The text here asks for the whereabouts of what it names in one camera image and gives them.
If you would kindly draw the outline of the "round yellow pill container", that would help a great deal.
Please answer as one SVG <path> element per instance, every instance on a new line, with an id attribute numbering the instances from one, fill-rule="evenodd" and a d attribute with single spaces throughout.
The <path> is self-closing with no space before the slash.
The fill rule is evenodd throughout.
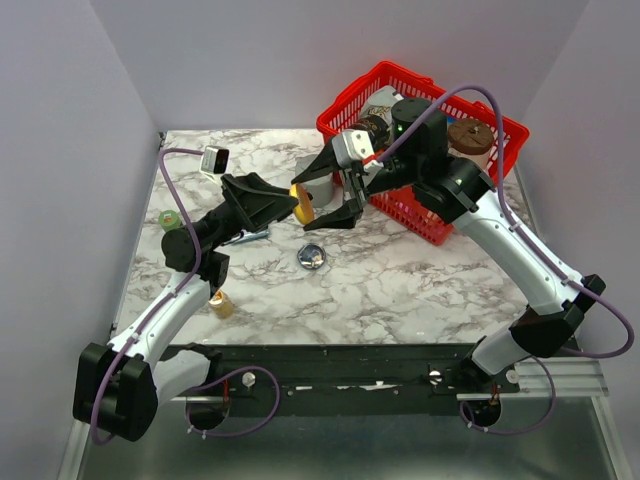
<path id="1" fill-rule="evenodd" d="M 289 189 L 289 195 L 297 201 L 293 209 L 293 215 L 303 226 L 310 224 L 315 216 L 311 204 L 311 197 L 302 184 L 293 184 Z"/>

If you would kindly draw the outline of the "amber pill bottle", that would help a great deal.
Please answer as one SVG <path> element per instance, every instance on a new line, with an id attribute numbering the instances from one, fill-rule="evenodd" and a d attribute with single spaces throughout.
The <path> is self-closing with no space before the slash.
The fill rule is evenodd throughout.
<path id="1" fill-rule="evenodd" d="M 234 304 L 228 297 L 228 295 L 222 290 L 218 290 L 208 301 L 208 305 L 214 315 L 224 320 L 231 317 L 234 313 Z"/>

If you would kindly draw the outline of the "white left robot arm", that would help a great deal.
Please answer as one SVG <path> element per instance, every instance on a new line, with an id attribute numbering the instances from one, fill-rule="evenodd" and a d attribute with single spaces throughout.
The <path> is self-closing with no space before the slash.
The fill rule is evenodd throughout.
<path id="1" fill-rule="evenodd" d="M 298 200 L 250 173 L 222 177 L 223 202 L 200 220 L 164 234 L 161 249 L 172 275 L 161 295 L 125 331 L 106 345 L 80 354 L 72 414 L 111 436 L 137 441 L 157 409 L 194 388 L 214 393 L 220 368 L 199 352 L 164 360 L 183 325 L 220 290 L 229 268 L 218 247 L 241 231 L 257 232 L 288 217 Z"/>

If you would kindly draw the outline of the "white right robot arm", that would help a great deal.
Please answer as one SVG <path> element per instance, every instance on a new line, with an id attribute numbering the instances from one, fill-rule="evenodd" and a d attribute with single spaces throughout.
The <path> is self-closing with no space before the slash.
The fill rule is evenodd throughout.
<path id="1" fill-rule="evenodd" d="M 371 196 L 410 187 L 422 206 L 478 244 L 525 295 L 525 313 L 479 340 L 461 365 L 461 382 L 471 391 L 485 390 L 510 364 L 556 354 L 604 292 L 599 276 L 565 266 L 520 222 L 484 170 L 449 152 L 446 118 L 426 99 L 398 98 L 387 116 L 361 117 L 293 181 L 334 172 L 347 200 L 308 229 L 351 229 Z"/>

